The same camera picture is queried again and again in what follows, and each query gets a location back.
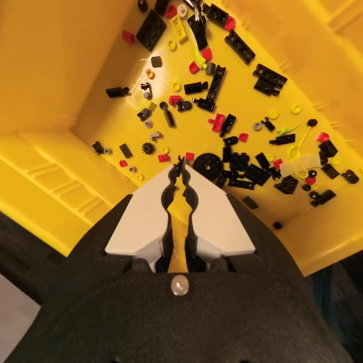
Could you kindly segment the lime green lego claw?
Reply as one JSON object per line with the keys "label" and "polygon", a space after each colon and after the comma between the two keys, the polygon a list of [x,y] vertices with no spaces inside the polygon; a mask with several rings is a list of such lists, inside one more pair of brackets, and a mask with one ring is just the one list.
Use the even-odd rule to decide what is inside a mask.
{"label": "lime green lego claw", "polygon": [[276,132],[280,135],[287,135],[292,133],[294,130],[296,130],[298,127],[300,126],[300,124],[294,124],[294,125],[289,125],[289,126],[283,126],[279,129],[276,130]]}

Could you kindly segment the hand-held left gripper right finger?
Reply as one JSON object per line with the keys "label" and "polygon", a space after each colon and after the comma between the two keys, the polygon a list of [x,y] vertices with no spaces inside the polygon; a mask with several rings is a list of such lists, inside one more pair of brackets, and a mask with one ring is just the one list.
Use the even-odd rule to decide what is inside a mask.
{"label": "hand-held left gripper right finger", "polygon": [[181,176],[191,207],[185,239],[188,270],[206,270],[220,257],[253,254],[256,248],[227,194],[186,164]]}

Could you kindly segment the pile of lego bricks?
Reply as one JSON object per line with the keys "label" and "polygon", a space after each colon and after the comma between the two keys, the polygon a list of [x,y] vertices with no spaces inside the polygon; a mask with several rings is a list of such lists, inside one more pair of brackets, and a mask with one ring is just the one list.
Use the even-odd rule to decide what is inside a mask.
{"label": "pile of lego bricks", "polygon": [[[328,116],[315,115],[296,77],[276,66],[233,17],[211,1],[197,5],[188,20],[175,4],[157,1],[138,31],[122,30],[112,80],[106,89],[108,113],[94,148],[119,146],[120,167],[153,177],[178,156],[185,164],[204,153],[220,157],[224,170],[213,181],[238,196],[275,229],[362,229],[362,157],[349,149]],[[294,124],[292,133],[276,130]],[[145,155],[143,143],[155,145]],[[321,166],[307,178],[283,178],[279,166],[319,153]]]}

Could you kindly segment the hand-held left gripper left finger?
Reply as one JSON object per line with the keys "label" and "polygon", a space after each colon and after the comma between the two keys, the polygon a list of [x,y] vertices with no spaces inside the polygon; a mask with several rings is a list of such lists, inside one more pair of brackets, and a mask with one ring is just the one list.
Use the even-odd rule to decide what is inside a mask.
{"label": "hand-held left gripper left finger", "polygon": [[177,165],[170,165],[132,194],[105,247],[107,254],[144,259],[153,273],[168,270],[157,265],[170,262],[173,253],[168,207],[174,200],[177,177]]}

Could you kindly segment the white tape strip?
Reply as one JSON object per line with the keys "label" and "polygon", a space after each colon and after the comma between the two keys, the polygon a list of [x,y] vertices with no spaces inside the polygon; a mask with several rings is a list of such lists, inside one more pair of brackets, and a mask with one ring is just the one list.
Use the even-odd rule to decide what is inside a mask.
{"label": "white tape strip", "polygon": [[298,178],[307,178],[308,171],[321,166],[319,153],[304,154],[300,157],[293,158],[283,162],[279,166],[283,178],[290,175],[296,175]]}

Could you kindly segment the black round lego plate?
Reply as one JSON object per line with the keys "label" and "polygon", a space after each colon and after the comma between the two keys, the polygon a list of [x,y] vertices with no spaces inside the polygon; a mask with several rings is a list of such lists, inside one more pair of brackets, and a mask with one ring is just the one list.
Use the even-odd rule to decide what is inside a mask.
{"label": "black round lego plate", "polygon": [[204,153],[195,159],[193,169],[209,181],[213,182],[224,170],[224,165],[217,155],[213,153]]}

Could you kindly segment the yellow plastic bin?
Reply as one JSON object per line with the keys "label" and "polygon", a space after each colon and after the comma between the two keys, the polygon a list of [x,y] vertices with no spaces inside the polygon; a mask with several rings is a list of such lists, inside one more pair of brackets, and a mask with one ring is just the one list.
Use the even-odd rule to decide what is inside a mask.
{"label": "yellow plastic bin", "polygon": [[[126,195],[155,176],[120,167],[119,146],[91,141],[122,88],[116,47],[147,1],[1,1],[1,211],[64,256]],[[296,77],[362,157],[362,1],[211,1]],[[362,229],[275,229],[304,275],[362,251]]]}

